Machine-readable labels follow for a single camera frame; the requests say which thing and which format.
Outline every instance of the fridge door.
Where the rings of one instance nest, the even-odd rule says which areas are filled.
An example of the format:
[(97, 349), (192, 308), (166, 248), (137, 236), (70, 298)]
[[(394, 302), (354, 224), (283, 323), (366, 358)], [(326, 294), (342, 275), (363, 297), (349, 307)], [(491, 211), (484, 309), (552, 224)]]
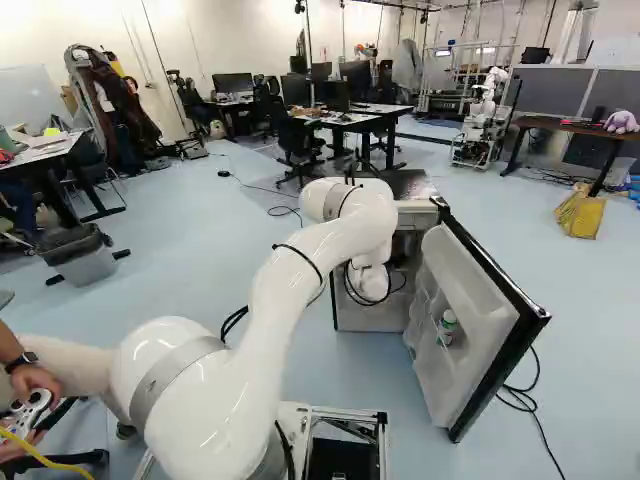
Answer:
[[(423, 265), (403, 334), (435, 425), (459, 442), (527, 352), (550, 315), (535, 304), (451, 214), (423, 238)], [(452, 339), (439, 326), (458, 320)]]

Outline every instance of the trash can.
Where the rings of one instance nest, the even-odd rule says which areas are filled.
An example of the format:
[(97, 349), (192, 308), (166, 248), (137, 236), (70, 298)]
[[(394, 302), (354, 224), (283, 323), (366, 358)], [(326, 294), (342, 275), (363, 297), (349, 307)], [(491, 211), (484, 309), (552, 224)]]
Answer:
[(112, 245), (111, 238), (90, 223), (44, 236), (36, 254), (72, 285), (83, 287), (115, 272)]

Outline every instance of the robotic arm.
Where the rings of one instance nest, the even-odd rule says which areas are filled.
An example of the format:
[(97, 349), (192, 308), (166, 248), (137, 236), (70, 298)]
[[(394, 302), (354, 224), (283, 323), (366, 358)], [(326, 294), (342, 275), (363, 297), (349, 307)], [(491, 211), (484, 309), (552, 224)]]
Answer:
[(351, 260), (348, 274), (359, 295), (375, 301), (386, 293), (383, 264), (398, 221), (389, 186), (316, 180), (300, 205), (325, 223), (292, 235), (258, 271), (237, 350), (193, 321), (163, 317), (131, 333), (115, 354), (111, 387), (118, 403), (174, 480), (256, 478), (291, 336), (330, 271)]
[(479, 117), (481, 121), (485, 118), (492, 117), (496, 111), (496, 102), (493, 101), (496, 95), (496, 87), (509, 78), (509, 73), (498, 67), (491, 67), (486, 80), (482, 85), (474, 85), (471, 87), (478, 92), (478, 102), (470, 105), (469, 113), (472, 117)]

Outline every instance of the game controller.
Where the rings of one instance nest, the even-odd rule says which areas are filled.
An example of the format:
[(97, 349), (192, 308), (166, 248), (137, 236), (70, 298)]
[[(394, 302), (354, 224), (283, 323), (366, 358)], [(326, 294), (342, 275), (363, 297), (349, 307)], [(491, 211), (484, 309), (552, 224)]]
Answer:
[(26, 403), (21, 400), (15, 400), (9, 407), (12, 423), (6, 429), (24, 439), (36, 426), (38, 419), (49, 408), (52, 401), (53, 395), (44, 388), (32, 390), (31, 396)]

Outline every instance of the light blue floor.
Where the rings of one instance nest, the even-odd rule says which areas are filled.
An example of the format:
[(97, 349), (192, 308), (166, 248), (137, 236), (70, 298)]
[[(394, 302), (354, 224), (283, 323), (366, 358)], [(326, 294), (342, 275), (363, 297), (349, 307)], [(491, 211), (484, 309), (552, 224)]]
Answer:
[[(499, 169), (480, 173), (447, 165), (448, 148), (400, 140), (399, 159), (427, 169), (454, 214), (502, 267), (554, 318), (536, 342), (542, 377), (535, 397), (549, 442), (568, 479), (636, 479), (640, 472), (640, 326), (636, 272), (640, 215), (630, 202), (609, 202), (597, 241), (566, 237), (553, 208), (562, 187)], [(159, 315), (183, 315), (217, 331), (246, 304), (251, 278), (298, 227), (295, 217), (271, 218), (249, 199), (246, 183), (282, 172), (268, 156), (226, 141), (214, 154), (127, 181), (129, 209), (101, 220), (119, 248), (131, 248), (117, 274), (93, 286), (47, 288), (43, 262), (0, 277), (16, 299), (2, 311), (18, 332), (55, 335), (111, 347), (132, 328)], [(379, 165), (383, 157), (377, 153)], [(110, 192), (102, 193), (117, 203)], [(236, 343), (243, 326), (231, 335)], [(510, 382), (528, 384), (527, 357)], [(555, 479), (532, 420), (492, 402), (468, 436), (451, 445), (430, 423), (400, 337), (336, 334), (329, 295), (302, 318), (291, 345), (283, 398), (345, 408), (387, 410), (395, 480)], [(73, 411), (46, 438), (43, 450), (108, 448), (111, 480), (128, 480), (141, 442), (115, 439), (114, 419), (98, 402)], [(39, 472), (33, 478), (74, 478)]]
[(457, 128), (416, 122), (411, 115), (400, 117), (396, 131), (398, 134), (418, 135), (420, 137), (439, 138), (442, 140), (452, 140), (453, 137), (460, 133), (460, 130)]

